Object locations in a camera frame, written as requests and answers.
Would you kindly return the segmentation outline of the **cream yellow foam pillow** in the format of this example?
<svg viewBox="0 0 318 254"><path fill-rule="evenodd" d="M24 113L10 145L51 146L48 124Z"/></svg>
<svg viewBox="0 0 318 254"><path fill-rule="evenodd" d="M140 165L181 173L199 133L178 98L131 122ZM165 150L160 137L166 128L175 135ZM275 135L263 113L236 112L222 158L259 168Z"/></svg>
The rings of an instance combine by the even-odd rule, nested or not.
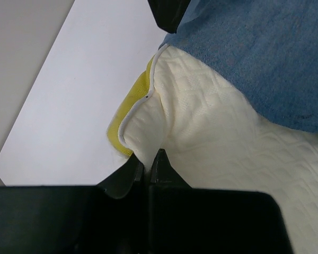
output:
<svg viewBox="0 0 318 254"><path fill-rule="evenodd" d="M146 169L159 149L193 187L276 199L296 253L318 253L318 135L273 124L220 74L162 46L118 108L107 137Z"/></svg>

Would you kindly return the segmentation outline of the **blue fabric pillowcase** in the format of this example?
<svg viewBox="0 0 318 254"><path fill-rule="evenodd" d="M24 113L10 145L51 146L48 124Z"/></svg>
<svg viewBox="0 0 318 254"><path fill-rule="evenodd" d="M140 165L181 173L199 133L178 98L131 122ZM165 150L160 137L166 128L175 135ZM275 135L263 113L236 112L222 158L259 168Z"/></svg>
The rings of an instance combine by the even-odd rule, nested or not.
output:
<svg viewBox="0 0 318 254"><path fill-rule="evenodd" d="M218 72L269 121L318 133L318 1L192 1L164 43Z"/></svg>

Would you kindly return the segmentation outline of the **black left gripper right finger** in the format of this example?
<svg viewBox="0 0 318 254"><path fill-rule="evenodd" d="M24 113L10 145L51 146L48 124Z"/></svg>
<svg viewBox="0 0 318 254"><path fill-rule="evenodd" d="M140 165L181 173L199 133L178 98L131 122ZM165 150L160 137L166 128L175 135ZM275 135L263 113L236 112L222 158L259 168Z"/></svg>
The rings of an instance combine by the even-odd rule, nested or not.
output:
<svg viewBox="0 0 318 254"><path fill-rule="evenodd" d="M148 188L148 247L152 253L195 252L195 190L158 151Z"/></svg>

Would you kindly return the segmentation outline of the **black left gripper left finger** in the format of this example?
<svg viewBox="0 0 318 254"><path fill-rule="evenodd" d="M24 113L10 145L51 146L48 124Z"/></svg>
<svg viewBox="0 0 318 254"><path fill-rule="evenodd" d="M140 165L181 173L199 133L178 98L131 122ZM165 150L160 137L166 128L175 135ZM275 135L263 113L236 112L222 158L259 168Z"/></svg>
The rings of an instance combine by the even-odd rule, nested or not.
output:
<svg viewBox="0 0 318 254"><path fill-rule="evenodd" d="M136 253L140 223L144 166L132 155L119 169L99 183L103 253Z"/></svg>

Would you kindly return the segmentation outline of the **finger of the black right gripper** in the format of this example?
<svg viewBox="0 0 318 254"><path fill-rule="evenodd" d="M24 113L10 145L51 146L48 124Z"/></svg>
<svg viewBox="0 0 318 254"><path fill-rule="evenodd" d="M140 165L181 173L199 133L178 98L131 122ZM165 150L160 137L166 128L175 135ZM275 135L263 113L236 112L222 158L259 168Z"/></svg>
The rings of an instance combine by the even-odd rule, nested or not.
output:
<svg viewBox="0 0 318 254"><path fill-rule="evenodd" d="M191 0L148 0L147 2L157 26L169 34L174 34Z"/></svg>

